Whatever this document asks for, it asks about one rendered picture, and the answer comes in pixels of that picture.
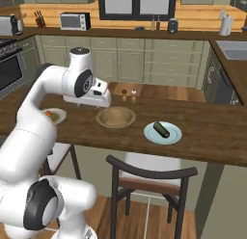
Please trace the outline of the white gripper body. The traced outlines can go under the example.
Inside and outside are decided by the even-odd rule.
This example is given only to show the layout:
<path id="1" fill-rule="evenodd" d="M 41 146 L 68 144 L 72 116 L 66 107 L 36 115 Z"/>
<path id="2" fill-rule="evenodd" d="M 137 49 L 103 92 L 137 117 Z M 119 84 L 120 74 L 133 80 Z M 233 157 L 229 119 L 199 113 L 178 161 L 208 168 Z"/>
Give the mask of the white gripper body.
<path id="1" fill-rule="evenodd" d="M 105 93 L 99 91 L 89 91 L 81 97 L 64 96 L 64 101 L 77 105 L 90 105 L 96 107 L 109 107 L 111 105 L 111 94 L 107 90 Z"/>

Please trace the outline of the wooden bowl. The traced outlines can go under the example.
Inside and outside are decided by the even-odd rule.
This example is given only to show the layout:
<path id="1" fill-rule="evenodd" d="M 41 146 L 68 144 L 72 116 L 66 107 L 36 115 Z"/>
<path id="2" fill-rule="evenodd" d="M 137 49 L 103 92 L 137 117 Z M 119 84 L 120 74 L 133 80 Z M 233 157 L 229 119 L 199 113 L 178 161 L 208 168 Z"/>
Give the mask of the wooden bowl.
<path id="1" fill-rule="evenodd" d="M 96 115 L 96 122 L 110 132 L 122 132 L 136 120 L 136 114 L 126 107 L 109 107 Z"/>

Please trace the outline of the dark green cucumber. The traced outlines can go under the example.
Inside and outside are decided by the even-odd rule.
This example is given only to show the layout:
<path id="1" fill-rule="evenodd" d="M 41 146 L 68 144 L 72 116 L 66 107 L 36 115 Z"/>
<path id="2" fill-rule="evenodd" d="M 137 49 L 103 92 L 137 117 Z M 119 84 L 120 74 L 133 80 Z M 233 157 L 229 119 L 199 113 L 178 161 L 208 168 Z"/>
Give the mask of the dark green cucumber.
<path id="1" fill-rule="evenodd" d="M 170 132 L 159 121 L 153 124 L 153 129 L 165 139 L 170 137 Z"/>

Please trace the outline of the white plate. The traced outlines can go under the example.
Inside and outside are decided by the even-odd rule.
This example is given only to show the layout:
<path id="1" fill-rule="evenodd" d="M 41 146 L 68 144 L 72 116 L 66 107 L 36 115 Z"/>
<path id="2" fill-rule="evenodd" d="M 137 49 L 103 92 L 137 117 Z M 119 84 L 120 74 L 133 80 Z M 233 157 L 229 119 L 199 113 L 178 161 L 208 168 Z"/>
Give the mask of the white plate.
<path id="1" fill-rule="evenodd" d="M 46 111 L 51 111 L 51 112 L 54 112 L 54 113 L 58 114 L 59 115 L 59 118 L 56 119 L 56 120 L 51 119 L 50 117 L 48 117 L 46 115 Z M 66 119 L 66 117 L 67 117 L 67 112 L 65 110 L 58 109 L 58 108 L 47 108 L 47 109 L 43 109 L 43 110 L 41 110 L 41 113 L 42 113 L 41 118 L 44 121 L 48 121 L 49 123 L 53 123 L 53 124 L 59 124 L 62 121 L 64 121 Z"/>

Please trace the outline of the white seat stool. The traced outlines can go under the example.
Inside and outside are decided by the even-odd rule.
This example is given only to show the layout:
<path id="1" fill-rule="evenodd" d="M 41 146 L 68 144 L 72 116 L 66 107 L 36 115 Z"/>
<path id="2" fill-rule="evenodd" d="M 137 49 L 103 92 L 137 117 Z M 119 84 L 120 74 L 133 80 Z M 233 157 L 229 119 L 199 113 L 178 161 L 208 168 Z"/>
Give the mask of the white seat stool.
<path id="1" fill-rule="evenodd" d="M 51 149 L 50 154 L 47 156 L 39 170 L 40 175 L 54 175 L 59 170 L 68 153 L 70 153 L 71 156 L 75 176 L 77 179 L 80 179 L 81 174 L 77 162 L 74 145 L 62 143 L 56 143 Z"/>

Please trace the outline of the green lower cupboard run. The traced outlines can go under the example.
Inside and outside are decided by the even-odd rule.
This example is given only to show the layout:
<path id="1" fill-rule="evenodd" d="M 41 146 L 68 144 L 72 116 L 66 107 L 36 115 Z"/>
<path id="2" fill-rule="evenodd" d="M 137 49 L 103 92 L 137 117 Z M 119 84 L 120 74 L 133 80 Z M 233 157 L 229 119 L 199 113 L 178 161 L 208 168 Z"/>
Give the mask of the green lower cupboard run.
<path id="1" fill-rule="evenodd" d="M 69 64 L 73 47 L 91 50 L 96 77 L 104 81 L 199 89 L 209 43 L 205 40 L 148 40 L 100 37 L 37 36 L 41 60 Z"/>

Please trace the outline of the green cupboard beside oven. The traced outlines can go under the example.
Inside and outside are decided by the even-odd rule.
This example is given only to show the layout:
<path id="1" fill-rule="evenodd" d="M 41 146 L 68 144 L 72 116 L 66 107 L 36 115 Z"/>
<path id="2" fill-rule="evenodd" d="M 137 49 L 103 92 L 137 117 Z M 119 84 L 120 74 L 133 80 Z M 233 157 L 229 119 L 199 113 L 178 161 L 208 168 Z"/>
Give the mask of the green cupboard beside oven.
<path id="1" fill-rule="evenodd" d="M 37 69 L 41 64 L 36 40 L 34 37 L 30 37 L 21 40 L 18 43 L 18 46 L 22 49 L 20 52 L 21 68 L 24 71 L 27 80 L 31 82 L 35 78 Z"/>

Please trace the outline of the white microwave oven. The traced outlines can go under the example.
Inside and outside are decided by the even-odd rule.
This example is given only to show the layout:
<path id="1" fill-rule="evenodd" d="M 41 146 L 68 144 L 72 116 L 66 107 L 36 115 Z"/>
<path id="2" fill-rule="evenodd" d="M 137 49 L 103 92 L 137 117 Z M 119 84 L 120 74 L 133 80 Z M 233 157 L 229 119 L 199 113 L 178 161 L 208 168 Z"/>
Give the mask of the white microwave oven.
<path id="1" fill-rule="evenodd" d="M 60 28 L 62 30 L 87 31 L 91 28 L 91 17 L 89 13 L 60 14 Z"/>

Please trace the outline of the black oven with hob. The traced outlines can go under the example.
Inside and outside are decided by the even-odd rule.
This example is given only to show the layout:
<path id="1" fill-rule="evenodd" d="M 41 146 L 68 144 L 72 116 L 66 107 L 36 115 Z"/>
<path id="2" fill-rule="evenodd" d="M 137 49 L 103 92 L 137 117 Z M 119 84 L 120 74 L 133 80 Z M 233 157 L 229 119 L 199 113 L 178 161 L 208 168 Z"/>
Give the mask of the black oven with hob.
<path id="1" fill-rule="evenodd" d="M 15 39 L 0 39 L 0 99 L 26 81 L 19 61 L 22 49 Z"/>

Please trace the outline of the light blue plate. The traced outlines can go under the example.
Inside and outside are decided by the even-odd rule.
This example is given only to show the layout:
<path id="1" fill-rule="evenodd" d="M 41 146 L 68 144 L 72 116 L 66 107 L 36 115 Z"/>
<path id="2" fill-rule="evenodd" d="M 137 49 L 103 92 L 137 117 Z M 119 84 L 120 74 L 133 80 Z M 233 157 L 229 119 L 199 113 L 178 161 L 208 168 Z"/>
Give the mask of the light blue plate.
<path id="1" fill-rule="evenodd" d="M 181 130 L 176 125 L 167 121 L 161 121 L 160 124 L 169 132 L 169 136 L 163 137 L 154 129 L 154 122 L 151 122 L 144 128 L 144 135 L 148 140 L 159 145 L 172 145 L 181 139 Z"/>

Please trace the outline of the brown knife block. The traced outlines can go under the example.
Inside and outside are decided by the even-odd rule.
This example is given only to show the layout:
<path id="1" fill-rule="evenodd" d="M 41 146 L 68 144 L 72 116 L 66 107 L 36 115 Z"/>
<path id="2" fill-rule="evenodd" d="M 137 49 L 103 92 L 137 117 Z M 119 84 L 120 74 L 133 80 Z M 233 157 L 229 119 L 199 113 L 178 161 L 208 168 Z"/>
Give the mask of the brown knife block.
<path id="1" fill-rule="evenodd" d="M 35 11 L 36 23 L 39 28 L 44 28 L 46 26 L 43 16 L 40 11 Z"/>

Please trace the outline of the dark wooden chair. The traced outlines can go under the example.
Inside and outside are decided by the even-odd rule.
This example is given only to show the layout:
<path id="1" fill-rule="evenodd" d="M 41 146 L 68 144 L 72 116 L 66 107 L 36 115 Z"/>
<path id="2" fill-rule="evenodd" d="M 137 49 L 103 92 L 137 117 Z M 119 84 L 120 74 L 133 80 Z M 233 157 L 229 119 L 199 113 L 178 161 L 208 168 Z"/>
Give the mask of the dark wooden chair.
<path id="1" fill-rule="evenodd" d="M 112 165 L 110 239 L 116 239 L 118 202 L 126 198 L 125 215 L 129 215 L 130 196 L 135 190 L 161 194 L 168 201 L 167 223 L 177 211 L 175 239 L 180 239 L 189 178 L 198 174 L 195 167 L 182 169 L 178 158 L 128 152 L 123 161 L 106 157 Z"/>

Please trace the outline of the dark framed window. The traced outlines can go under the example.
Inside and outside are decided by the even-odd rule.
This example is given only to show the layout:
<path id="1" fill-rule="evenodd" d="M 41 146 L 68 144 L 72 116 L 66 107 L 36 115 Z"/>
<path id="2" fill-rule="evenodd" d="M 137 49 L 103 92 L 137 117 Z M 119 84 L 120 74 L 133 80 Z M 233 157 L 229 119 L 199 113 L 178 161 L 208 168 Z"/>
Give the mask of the dark framed window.
<path id="1" fill-rule="evenodd" d="M 98 0 L 101 20 L 168 21 L 176 0 Z"/>

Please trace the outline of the silver toaster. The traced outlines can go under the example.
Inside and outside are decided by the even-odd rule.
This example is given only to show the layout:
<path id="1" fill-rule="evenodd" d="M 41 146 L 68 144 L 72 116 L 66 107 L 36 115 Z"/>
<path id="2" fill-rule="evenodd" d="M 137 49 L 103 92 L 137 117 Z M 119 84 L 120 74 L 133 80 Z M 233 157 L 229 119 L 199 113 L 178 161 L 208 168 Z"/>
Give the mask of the silver toaster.
<path id="1" fill-rule="evenodd" d="M 0 36 L 11 36 L 12 23 L 9 15 L 0 15 Z"/>

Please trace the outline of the dark blue jar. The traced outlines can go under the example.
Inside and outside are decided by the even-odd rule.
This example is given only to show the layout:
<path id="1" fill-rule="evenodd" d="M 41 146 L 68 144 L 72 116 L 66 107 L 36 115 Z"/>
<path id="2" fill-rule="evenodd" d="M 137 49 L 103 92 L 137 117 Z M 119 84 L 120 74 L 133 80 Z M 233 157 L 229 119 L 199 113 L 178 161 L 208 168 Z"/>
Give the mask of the dark blue jar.
<path id="1" fill-rule="evenodd" d="M 176 18 L 169 19 L 167 31 L 169 34 L 175 34 L 178 31 L 178 20 Z"/>

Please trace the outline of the green side cupboard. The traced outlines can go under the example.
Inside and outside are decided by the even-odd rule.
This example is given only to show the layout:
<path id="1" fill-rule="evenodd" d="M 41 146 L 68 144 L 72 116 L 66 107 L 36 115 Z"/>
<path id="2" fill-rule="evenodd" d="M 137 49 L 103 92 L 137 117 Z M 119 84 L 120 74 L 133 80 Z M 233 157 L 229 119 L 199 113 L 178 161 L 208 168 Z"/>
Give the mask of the green side cupboard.
<path id="1" fill-rule="evenodd" d="M 206 63 L 206 72 L 203 82 L 203 92 L 205 94 L 205 99 L 207 103 L 213 103 L 216 95 L 216 90 L 218 82 L 220 79 L 219 68 L 221 63 L 215 53 L 215 51 L 210 48 Z"/>

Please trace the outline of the dark grey dishwasher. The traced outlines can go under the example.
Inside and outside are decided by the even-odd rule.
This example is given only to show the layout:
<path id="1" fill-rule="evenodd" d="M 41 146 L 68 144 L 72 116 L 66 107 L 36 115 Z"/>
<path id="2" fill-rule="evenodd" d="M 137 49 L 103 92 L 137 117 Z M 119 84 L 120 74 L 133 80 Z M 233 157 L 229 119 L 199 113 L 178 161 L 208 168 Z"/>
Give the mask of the dark grey dishwasher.
<path id="1" fill-rule="evenodd" d="M 234 91 L 232 83 L 228 78 L 225 70 L 223 68 L 219 69 L 219 82 L 214 98 L 214 102 L 218 104 L 230 104 L 230 105 L 239 105 L 240 100 Z"/>

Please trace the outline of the grey sink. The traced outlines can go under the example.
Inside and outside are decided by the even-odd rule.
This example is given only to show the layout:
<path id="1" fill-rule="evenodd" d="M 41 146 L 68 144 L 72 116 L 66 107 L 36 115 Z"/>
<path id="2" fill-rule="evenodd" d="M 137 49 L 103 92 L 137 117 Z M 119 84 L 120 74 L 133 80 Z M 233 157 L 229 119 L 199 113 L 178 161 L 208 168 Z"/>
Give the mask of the grey sink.
<path id="1" fill-rule="evenodd" d="M 247 41 L 218 40 L 217 44 L 228 60 L 247 61 Z"/>

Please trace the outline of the white paper towel roll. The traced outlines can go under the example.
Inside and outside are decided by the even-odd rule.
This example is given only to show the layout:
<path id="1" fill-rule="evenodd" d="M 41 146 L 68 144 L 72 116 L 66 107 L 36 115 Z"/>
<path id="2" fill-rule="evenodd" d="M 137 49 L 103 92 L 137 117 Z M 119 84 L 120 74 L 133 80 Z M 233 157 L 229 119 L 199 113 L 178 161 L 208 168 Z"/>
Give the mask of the white paper towel roll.
<path id="1" fill-rule="evenodd" d="M 233 17 L 227 14 L 222 19 L 221 29 L 219 32 L 220 36 L 228 36 L 232 31 Z"/>

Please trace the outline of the dark upper cupboard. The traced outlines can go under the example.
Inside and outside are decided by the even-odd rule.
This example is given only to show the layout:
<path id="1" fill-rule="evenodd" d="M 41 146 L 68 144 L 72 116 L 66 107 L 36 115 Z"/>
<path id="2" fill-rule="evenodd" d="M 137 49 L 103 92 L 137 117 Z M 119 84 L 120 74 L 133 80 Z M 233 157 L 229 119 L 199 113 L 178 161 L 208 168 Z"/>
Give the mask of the dark upper cupboard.
<path id="1" fill-rule="evenodd" d="M 231 0 L 230 5 L 247 13 L 247 0 Z"/>

